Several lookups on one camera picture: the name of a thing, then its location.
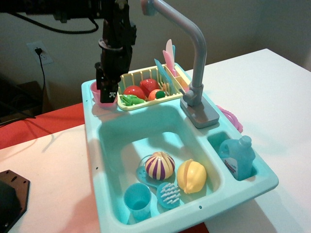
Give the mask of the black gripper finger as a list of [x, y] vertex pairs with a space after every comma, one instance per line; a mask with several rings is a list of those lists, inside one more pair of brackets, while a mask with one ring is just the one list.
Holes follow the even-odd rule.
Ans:
[[100, 89], [100, 102], [101, 103], [113, 103], [118, 91], [117, 83], [101, 83]]

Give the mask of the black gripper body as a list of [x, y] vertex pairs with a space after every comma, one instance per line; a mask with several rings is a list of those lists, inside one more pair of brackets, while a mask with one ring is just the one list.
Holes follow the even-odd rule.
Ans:
[[102, 89], [104, 86], [115, 86], [121, 81], [121, 75], [129, 71], [132, 59], [132, 48], [123, 46], [113, 48], [106, 44], [103, 38], [98, 42], [102, 49], [101, 61], [97, 62], [96, 69], [96, 87]]

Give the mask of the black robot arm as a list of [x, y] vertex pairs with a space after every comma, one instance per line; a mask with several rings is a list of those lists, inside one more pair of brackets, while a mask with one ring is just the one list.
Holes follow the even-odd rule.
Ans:
[[[99, 29], [96, 19], [103, 19], [103, 35], [99, 40], [101, 61], [95, 64], [96, 89], [100, 102], [111, 104], [117, 97], [121, 75], [128, 73], [132, 60], [132, 46], [137, 28], [129, 19], [126, 0], [2, 0], [1, 13], [9, 13], [46, 30], [63, 34], [88, 34]], [[27, 15], [52, 15], [67, 23], [70, 19], [87, 18], [95, 28], [86, 31], [65, 31], [32, 20]]]

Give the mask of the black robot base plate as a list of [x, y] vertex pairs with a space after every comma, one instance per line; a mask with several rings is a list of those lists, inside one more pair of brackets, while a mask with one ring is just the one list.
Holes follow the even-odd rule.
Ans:
[[5, 170], [0, 173], [0, 231], [7, 233], [27, 211], [30, 181]]

